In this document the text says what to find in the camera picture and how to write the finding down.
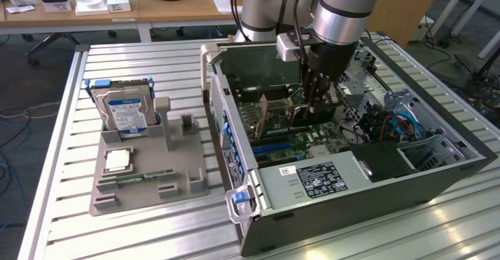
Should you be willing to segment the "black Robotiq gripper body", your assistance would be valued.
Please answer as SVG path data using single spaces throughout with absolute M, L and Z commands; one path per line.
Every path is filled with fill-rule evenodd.
M 358 42 L 349 45 L 318 43 L 311 45 L 307 65 L 315 73 L 330 77 L 339 77 L 350 66 Z

